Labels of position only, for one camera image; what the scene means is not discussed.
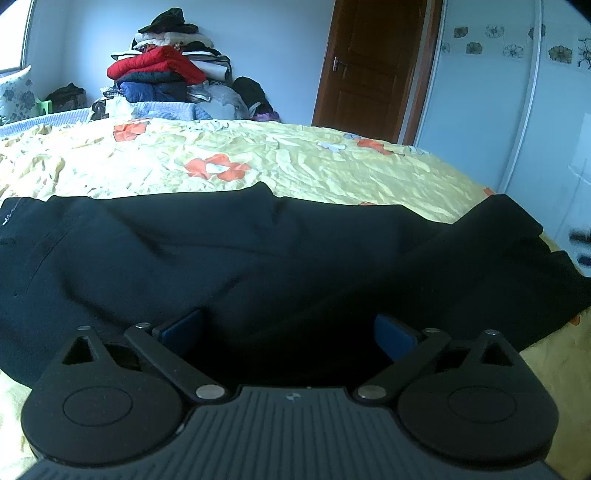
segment red jacket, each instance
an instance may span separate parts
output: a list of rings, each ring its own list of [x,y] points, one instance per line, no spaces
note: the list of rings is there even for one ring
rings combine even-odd
[[[180,73],[189,85],[203,83],[206,79],[201,70],[170,45],[155,48],[136,57],[116,61],[107,69],[107,77],[117,80],[132,72],[169,72],[171,70]]]

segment green stool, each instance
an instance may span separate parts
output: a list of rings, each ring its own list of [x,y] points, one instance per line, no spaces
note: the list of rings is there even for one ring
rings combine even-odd
[[[49,115],[53,112],[53,105],[51,104],[51,100],[42,102],[39,100],[39,98],[35,97],[35,103],[37,104],[37,110],[39,111],[39,115]]]

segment black pants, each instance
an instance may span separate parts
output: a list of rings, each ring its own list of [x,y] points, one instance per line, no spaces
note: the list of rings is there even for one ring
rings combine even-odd
[[[237,192],[8,199],[0,209],[0,368],[32,385],[78,325],[106,341],[206,314],[187,357],[219,381],[338,384],[383,357],[378,312],[518,349],[591,304],[590,281],[506,196],[453,225],[402,206]]]

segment window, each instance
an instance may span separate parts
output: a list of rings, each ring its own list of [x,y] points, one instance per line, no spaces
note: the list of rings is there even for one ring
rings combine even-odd
[[[16,0],[0,15],[0,73],[24,67],[25,39],[34,0]]]

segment black bag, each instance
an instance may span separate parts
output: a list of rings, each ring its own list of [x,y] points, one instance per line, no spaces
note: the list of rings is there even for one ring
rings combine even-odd
[[[242,97],[244,103],[249,111],[255,103],[260,103],[254,113],[251,115],[258,115],[260,113],[271,113],[273,107],[267,100],[265,92],[261,85],[248,77],[238,77],[232,84],[232,89]]]

